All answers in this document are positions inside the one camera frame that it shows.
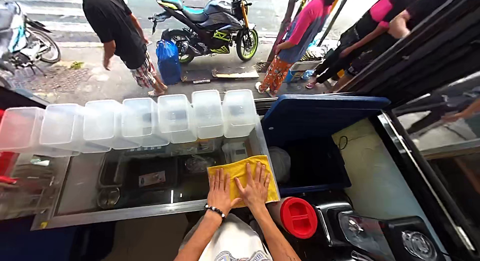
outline beaded bracelet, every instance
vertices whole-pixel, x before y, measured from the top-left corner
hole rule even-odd
[[[225,220],[225,214],[221,210],[219,210],[216,207],[210,207],[208,204],[205,204],[205,210],[213,210],[214,212],[218,213],[220,216],[222,216],[222,221]]]

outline road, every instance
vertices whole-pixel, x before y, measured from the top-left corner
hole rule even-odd
[[[57,42],[98,43],[99,39],[88,24],[82,10],[82,0],[10,0],[20,4],[28,17],[42,22],[47,29],[54,31],[54,40]],[[139,19],[141,27],[151,34],[152,23],[148,17],[162,12],[155,0],[125,0],[127,5]],[[190,7],[202,7],[208,0],[182,0]],[[247,0],[253,5],[249,8],[249,22],[256,24],[261,37],[276,36],[280,22],[285,13],[288,0]],[[165,20],[157,26],[158,31],[163,29],[179,29],[185,27],[174,18]],[[156,32],[152,39],[158,39]]]

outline orange patterned pants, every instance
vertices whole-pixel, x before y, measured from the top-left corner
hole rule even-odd
[[[261,83],[260,90],[264,92],[267,88],[270,88],[270,93],[276,95],[292,65],[293,63],[281,61],[278,56],[275,56],[273,62],[268,67],[267,74]]]

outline hand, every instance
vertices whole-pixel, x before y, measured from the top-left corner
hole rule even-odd
[[[215,175],[209,175],[210,191],[208,192],[207,204],[218,208],[227,216],[230,209],[240,202],[241,198],[230,201],[230,174],[224,174],[223,168],[217,170]]]
[[[146,45],[149,45],[151,43],[146,36],[143,37],[143,41]]]
[[[261,208],[262,206],[265,207],[265,202],[267,202],[270,173],[265,176],[265,168],[265,165],[261,165],[260,162],[257,162],[255,177],[252,177],[250,164],[247,163],[247,185],[245,188],[243,188],[240,180],[237,177],[235,178],[235,183],[240,191],[240,196],[251,211]]]
[[[460,112],[460,113],[456,113],[456,114],[453,114],[453,115],[445,115],[443,117],[441,117],[441,119],[444,121],[444,122],[454,122],[454,121],[457,121],[459,120],[460,118],[463,118],[464,115]]]
[[[348,56],[352,51],[353,51],[353,48],[351,48],[351,46],[345,48],[343,51],[340,52],[340,58],[344,58]]]
[[[278,55],[282,49],[279,47],[280,45],[275,46],[275,55]]]
[[[110,59],[104,58],[103,59],[103,67],[105,70],[110,71]]]

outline clear plastic container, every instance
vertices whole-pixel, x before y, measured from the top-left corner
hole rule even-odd
[[[171,134],[172,143],[188,143],[197,140],[194,109],[184,94],[158,98],[160,129]]]
[[[166,146],[170,134],[160,131],[157,104],[151,98],[123,100],[121,132],[125,139],[142,147]]]
[[[85,107],[76,103],[48,105],[40,132],[40,144],[86,154],[110,151],[108,146],[84,140],[85,111]]]
[[[248,136],[258,121],[254,95],[250,89],[227,91],[222,110],[226,138]]]
[[[207,139],[223,136],[223,115],[220,93],[216,89],[195,91],[191,103],[198,138]]]
[[[87,102],[83,121],[83,139],[115,150],[140,147],[140,144],[122,135],[122,109],[123,105],[114,99]]]
[[[15,107],[5,111],[0,123],[0,151],[67,157],[80,154],[39,144],[40,129],[45,109]]]

